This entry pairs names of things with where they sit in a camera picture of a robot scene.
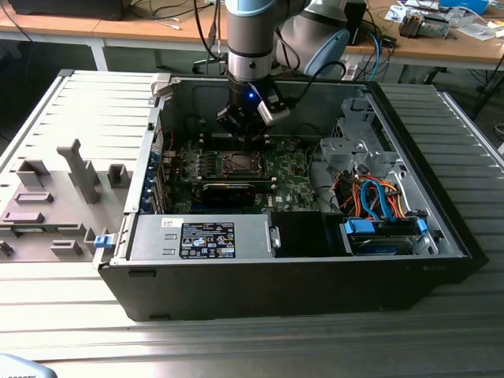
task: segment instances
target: table leg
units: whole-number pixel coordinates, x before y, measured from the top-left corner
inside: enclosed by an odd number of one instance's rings
[[[98,71],[108,71],[107,60],[105,59],[105,53],[103,49],[105,48],[105,43],[103,39],[92,38],[87,40],[87,45],[91,48],[93,52],[94,63],[96,64],[96,69]]]

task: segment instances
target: white cable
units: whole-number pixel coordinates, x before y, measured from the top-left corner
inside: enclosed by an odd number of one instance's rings
[[[161,25],[164,25],[164,26],[169,26],[170,28],[172,29],[175,29],[175,30],[182,30],[182,27],[180,27],[179,25],[172,25],[172,24],[166,24],[165,22],[163,21],[159,21],[159,20],[155,20],[158,24],[161,24]]]
[[[474,14],[476,17],[478,17],[480,20],[482,20],[485,23],[485,25],[488,24],[487,20],[485,20],[484,18],[482,18],[482,16],[480,16],[478,13],[474,12],[473,10],[471,10],[469,8],[465,8],[464,6],[454,6],[451,10],[453,10],[453,9],[462,9],[462,10],[465,10],[466,12],[470,12],[470,13]]]

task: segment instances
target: warning label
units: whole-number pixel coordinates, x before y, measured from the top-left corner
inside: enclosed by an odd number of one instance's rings
[[[235,258],[235,224],[184,223],[180,236],[181,258]]]

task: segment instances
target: electronic device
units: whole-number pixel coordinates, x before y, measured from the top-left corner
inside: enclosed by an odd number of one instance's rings
[[[346,29],[350,33],[348,44],[351,46],[359,44],[359,31],[366,7],[367,4],[364,0],[346,0]]]
[[[9,0],[18,14],[53,14],[121,20],[132,0]]]
[[[406,15],[399,24],[399,34],[406,38],[440,37],[446,38],[450,32],[448,21],[440,15],[424,15],[412,9],[406,11]]]
[[[487,261],[377,85],[319,83],[244,150],[213,120],[226,80],[171,83],[164,147],[154,124],[120,229],[94,244],[131,319],[407,309]]]

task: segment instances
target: metal bracket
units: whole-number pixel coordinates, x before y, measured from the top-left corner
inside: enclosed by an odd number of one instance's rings
[[[163,95],[172,95],[172,85],[179,83],[178,80],[172,80],[172,74],[167,72],[158,73],[154,76],[153,82],[150,84],[152,98],[149,103],[154,103],[155,99]]]

